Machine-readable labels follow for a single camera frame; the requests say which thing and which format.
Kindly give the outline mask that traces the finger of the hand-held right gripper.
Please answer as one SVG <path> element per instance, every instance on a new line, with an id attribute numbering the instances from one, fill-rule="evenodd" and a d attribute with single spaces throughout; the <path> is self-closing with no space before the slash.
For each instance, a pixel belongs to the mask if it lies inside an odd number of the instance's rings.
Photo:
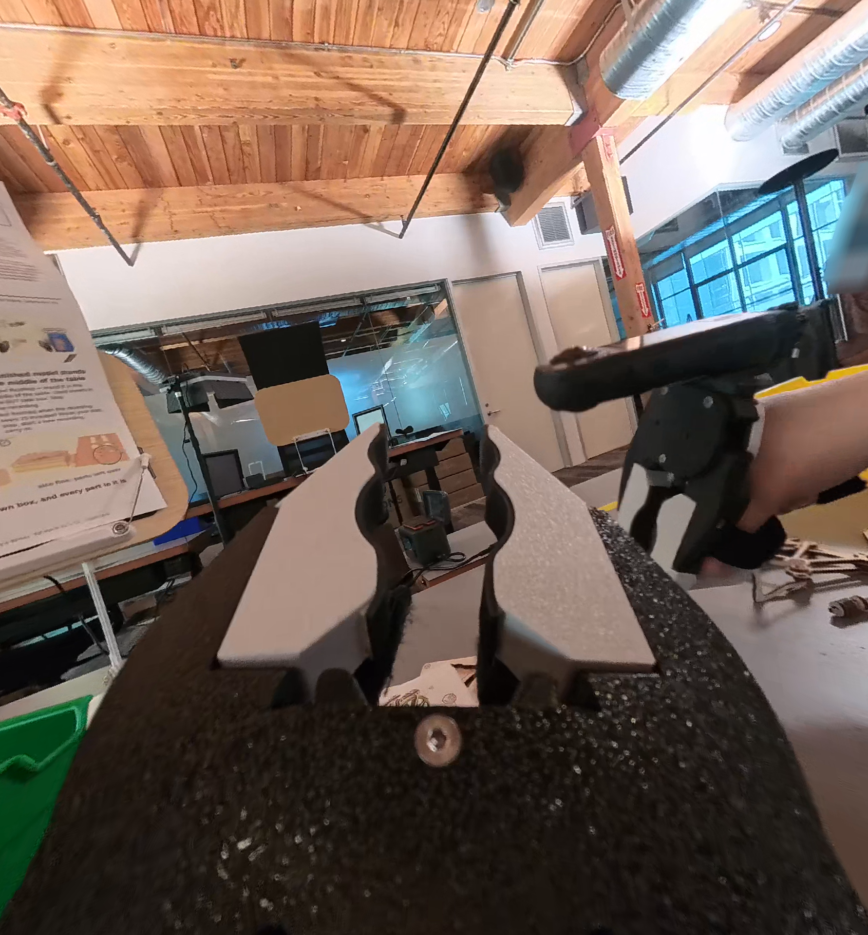
<path id="1" fill-rule="evenodd" d="M 696 579 L 696 572 L 683 572 L 674 567 L 696 508 L 695 501 L 684 493 L 661 486 L 649 487 L 649 494 L 655 497 L 657 510 L 648 554 L 672 579 Z"/>
<path id="2" fill-rule="evenodd" d="M 618 524 L 641 547 L 652 546 L 652 488 L 645 467 L 627 458 L 616 509 Z"/>

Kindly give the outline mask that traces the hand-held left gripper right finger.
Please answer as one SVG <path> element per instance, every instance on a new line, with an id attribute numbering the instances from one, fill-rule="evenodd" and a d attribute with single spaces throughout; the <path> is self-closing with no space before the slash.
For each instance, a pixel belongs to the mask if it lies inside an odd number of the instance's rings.
<path id="1" fill-rule="evenodd" d="M 652 674 L 657 661 L 591 509 L 497 427 L 480 445 L 485 565 L 477 676 Z"/>

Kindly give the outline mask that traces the wooden model frame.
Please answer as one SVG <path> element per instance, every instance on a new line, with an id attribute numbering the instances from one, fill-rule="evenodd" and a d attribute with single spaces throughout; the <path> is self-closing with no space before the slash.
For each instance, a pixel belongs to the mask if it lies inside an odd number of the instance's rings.
<path id="1" fill-rule="evenodd" d="M 848 582 L 868 577 L 868 529 L 863 530 L 866 548 L 856 552 L 840 552 L 827 545 L 809 540 L 788 538 L 768 559 L 765 567 L 785 574 L 783 583 L 763 590 L 758 574 L 752 575 L 752 600 L 755 606 L 772 601 L 809 594 L 818 579 L 829 583 Z"/>

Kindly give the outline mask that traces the yellow plastic bin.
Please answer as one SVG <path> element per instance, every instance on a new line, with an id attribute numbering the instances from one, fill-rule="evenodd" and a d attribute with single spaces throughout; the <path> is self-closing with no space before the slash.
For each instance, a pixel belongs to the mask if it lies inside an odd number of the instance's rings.
<path id="1" fill-rule="evenodd" d="M 844 380 L 858 373 L 868 372 L 868 364 L 857 365 L 849 368 L 837 368 L 831 370 L 825 377 L 817 380 L 808 380 L 804 377 L 794 377 L 792 379 L 773 385 L 769 388 L 755 392 L 756 400 L 765 400 L 782 393 L 792 393 L 802 389 L 817 386 L 829 381 Z M 868 485 L 868 468 L 861 473 L 861 480 Z"/>

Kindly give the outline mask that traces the grey device with red clips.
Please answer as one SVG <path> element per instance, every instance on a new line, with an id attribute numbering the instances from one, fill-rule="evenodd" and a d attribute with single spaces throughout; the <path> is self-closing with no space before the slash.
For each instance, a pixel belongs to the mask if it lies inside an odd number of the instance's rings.
<path id="1" fill-rule="evenodd" d="M 409 562 L 428 567 L 452 554 L 448 535 L 440 520 L 416 517 L 396 529 L 396 537 Z"/>

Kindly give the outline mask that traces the large glass window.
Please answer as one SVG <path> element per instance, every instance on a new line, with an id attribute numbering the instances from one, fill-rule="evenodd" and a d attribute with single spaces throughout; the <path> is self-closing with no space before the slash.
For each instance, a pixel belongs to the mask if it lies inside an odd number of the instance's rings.
<path id="1" fill-rule="evenodd" d="M 792 187 L 719 188 L 638 243 L 652 309 L 663 327 L 814 299 L 849 177 L 814 177 L 804 207 Z"/>

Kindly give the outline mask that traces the wooden desk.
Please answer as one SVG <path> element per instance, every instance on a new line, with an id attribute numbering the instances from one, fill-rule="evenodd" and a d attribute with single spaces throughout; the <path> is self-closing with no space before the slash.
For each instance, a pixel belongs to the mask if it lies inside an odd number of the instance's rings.
<path id="1" fill-rule="evenodd" d="M 457 428 L 434 433 L 426 438 L 399 442 L 389 447 L 388 458 L 389 461 L 401 461 L 408 459 L 410 456 L 422 450 L 440 451 L 455 440 L 459 439 L 462 441 L 464 436 L 469 434 L 470 433 L 465 432 L 463 429 Z"/>

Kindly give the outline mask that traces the black hanging panel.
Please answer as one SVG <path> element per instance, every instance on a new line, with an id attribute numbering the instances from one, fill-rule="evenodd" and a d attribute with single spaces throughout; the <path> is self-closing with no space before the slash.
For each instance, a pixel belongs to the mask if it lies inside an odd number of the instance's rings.
<path id="1" fill-rule="evenodd" d="M 315 321 L 269 328 L 238 341 L 257 391 L 330 373 Z"/>

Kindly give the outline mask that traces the glass office partition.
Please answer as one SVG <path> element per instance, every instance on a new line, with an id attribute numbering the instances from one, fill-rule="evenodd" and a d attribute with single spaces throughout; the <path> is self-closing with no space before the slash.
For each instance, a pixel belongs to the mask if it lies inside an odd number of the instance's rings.
<path id="1" fill-rule="evenodd" d="M 356 437 L 358 417 L 383 419 L 393 444 L 457 428 L 469 432 L 440 459 L 475 449 L 484 421 L 443 280 L 96 330 L 95 344 L 115 350 L 141 379 L 192 506 L 207 500 L 206 485 L 183 414 L 176 401 L 168 412 L 160 378 L 225 373 L 255 392 L 238 338 L 311 321 L 321 328 L 329 374 L 340 382 L 350 418 L 346 440 Z"/>

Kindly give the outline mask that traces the printed instruction poster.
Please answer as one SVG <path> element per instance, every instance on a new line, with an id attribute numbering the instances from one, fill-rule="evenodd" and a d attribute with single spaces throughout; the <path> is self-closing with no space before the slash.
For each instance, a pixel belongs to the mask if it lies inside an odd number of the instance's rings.
<path id="1" fill-rule="evenodd" d="M 82 312 L 0 182 L 0 583 L 167 507 Z"/>

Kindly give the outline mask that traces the green plastic bin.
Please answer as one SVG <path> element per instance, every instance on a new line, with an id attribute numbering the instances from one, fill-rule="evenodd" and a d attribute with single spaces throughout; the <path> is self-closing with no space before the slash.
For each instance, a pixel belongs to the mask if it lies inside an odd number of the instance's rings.
<path id="1" fill-rule="evenodd" d="M 50 824 L 92 699 L 86 695 L 0 721 L 0 916 Z"/>

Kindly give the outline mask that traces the metal ceiling rod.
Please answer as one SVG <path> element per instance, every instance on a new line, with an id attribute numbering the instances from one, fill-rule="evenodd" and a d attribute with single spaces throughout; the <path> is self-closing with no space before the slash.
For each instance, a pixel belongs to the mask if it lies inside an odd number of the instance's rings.
<path id="1" fill-rule="evenodd" d="M 1 85 L 0 116 L 6 118 L 7 121 L 14 123 L 18 127 L 20 133 L 31 144 L 34 150 L 43 159 L 45 164 L 54 171 L 55 175 L 65 187 L 67 193 L 73 197 L 73 199 L 86 213 L 96 228 L 101 232 L 106 240 L 109 241 L 110 245 L 113 247 L 113 250 L 116 251 L 116 253 L 123 259 L 127 266 L 133 267 L 136 263 L 135 254 L 129 253 L 124 249 L 122 243 L 106 226 L 96 208 L 87 200 L 84 194 L 78 189 L 74 181 L 72 181 L 72 179 L 66 173 L 66 170 L 64 170 L 57 162 L 48 145 L 32 128 L 31 124 L 28 123 L 27 110 L 24 105 L 14 101 L 11 97 L 9 97 L 2 89 Z"/>
<path id="2" fill-rule="evenodd" d="M 400 230 L 399 230 L 399 232 L 398 232 L 398 234 L 397 234 L 397 238 L 398 238 L 399 240 L 403 240 L 403 239 L 405 238 L 405 235 L 407 234 L 408 229 L 409 229 L 409 227 L 410 227 L 412 221 L 414 220 L 414 218 L 415 218 L 415 216 L 416 216 L 416 213 L 417 213 L 417 210 L 418 210 L 419 206 L 421 205 L 421 203 L 422 203 L 422 201 L 423 201 L 423 199 L 424 199 L 426 193 L 428 193 L 428 188 L 429 188 L 431 182 L 433 181 L 433 179 L 434 179 L 434 177 L 435 177 L 435 175 L 436 175 L 436 172 L 437 172 L 437 170 L 438 170 L 438 168 L 439 168 L 439 166 L 440 166 L 440 163 L 441 163 L 441 161 L 442 161 L 444 155 L 446 154 L 446 151 L 447 151 L 447 149 L 449 148 L 449 145 L 450 145 L 450 143 L 452 142 L 453 137 L 454 137 L 454 135 L 455 135 L 455 133 L 456 133 L 456 131 L 457 131 L 459 125 L 462 123 L 462 120 L 463 120 L 463 118 L 464 118 L 465 115 L 466 115 L 466 112 L 467 112 L 467 110 L 468 110 L 468 108 L 469 108 L 469 106 L 470 106 L 470 103 L 471 103 L 471 101 L 472 101 L 474 95 L 475 95 L 475 92 L 476 92 L 476 90 L 478 89 L 479 84 L 480 84 L 480 82 L 482 81 L 482 79 L 483 79 L 483 77 L 484 77 L 484 75 L 485 75 L 485 73 L 486 73 L 486 71 L 487 71 L 488 64 L 489 64 L 489 63 L 491 62 L 491 60 L 493 59 L 493 57 L 494 57 L 494 55 L 495 55 L 495 53 L 496 53 L 496 51 L 497 51 L 499 42 L 501 41 L 501 39 L 502 39 L 502 37 L 503 37 L 503 34 L 505 33 L 506 29 L 508 28 L 508 25 L 509 25 L 511 19 L 512 19 L 514 13 L 516 12 L 516 10 L 518 9 L 518 7 L 520 6 L 520 4 L 521 4 L 520 1 L 508 1 L 508 2 L 507 2 L 506 7 L 505 7 L 505 9 L 504 9 L 504 11 L 503 11 L 503 13 L 502 13 L 502 16 L 501 16 L 501 18 L 500 18 L 500 20 L 499 20 L 499 22 L 498 22 L 498 26 L 497 26 L 497 28 L 496 28 L 494 34 L 493 34 L 492 37 L 490 38 L 489 44 L 488 44 L 488 46 L 487 46 L 487 49 L 486 49 L 486 51 L 485 51 L 485 53 L 484 53 L 482 59 L 479 61 L 479 64 L 477 65 L 476 71 L 474 72 L 473 77 L 472 77 L 472 79 L 471 79 L 471 82 L 470 82 L 469 86 L 467 87 L 466 92 L 465 92 L 465 94 L 464 94 L 464 96 L 463 96 L 463 99 L 461 100 L 461 102 L 460 102 L 460 104 L 459 104 L 459 107 L 457 108 L 457 111 L 455 112 L 455 114 L 454 114 L 454 116 L 453 116 L 453 120 L 452 120 L 452 122 L 450 123 L 447 132 L 445 133 L 444 137 L 442 138 L 442 140 L 441 140 L 441 142 L 440 142 L 440 146 L 439 146 L 439 148 L 438 148 L 438 150 L 437 150 L 437 152 L 436 152 L 436 154 L 435 154 L 435 156 L 434 156 L 434 158 L 433 158 L 433 161 L 432 161 L 432 163 L 431 163 L 431 165 L 430 165 L 430 167 L 429 167 L 429 169 L 428 169 L 428 173 L 427 173 L 427 175 L 426 175 L 426 177 L 425 177 L 425 180 L 423 181 L 423 183 L 422 183 L 422 185 L 421 185 L 421 188 L 420 188 L 420 190 L 418 191 L 418 193 L 417 193 L 417 195 L 416 195 L 416 197 L 415 197 L 415 200 L 414 200 L 414 202 L 413 202 L 411 208 L 410 208 L 409 211 L 408 211 L 408 214 L 402 219 L 402 226 L 401 226 L 401 228 L 400 228 Z"/>

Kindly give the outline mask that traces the wooden post with red signs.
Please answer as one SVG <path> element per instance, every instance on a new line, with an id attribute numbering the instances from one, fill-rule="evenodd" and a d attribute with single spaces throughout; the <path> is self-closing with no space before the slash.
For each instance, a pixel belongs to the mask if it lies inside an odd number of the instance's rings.
<path id="1" fill-rule="evenodd" d="M 646 335 L 657 330 L 658 323 L 642 272 L 613 132 L 604 129 L 595 134 L 583 150 L 583 162 L 624 329 L 628 337 Z"/>

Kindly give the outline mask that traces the white wall vent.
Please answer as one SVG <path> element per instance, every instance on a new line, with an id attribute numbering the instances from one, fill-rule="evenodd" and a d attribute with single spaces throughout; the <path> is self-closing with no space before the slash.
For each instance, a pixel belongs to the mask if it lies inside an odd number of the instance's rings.
<path id="1" fill-rule="evenodd" d="M 568 207 L 563 202 L 552 201 L 541 208 L 532 219 L 532 225 L 542 251 L 569 248 L 574 244 Z"/>

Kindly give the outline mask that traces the wide silver air duct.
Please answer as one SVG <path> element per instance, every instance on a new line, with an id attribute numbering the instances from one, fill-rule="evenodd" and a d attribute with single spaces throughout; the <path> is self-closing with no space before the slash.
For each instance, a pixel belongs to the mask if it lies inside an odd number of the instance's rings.
<path id="1" fill-rule="evenodd" d="M 645 100 L 674 75 L 742 1 L 645 1 L 600 57 L 606 89 L 624 100 Z"/>

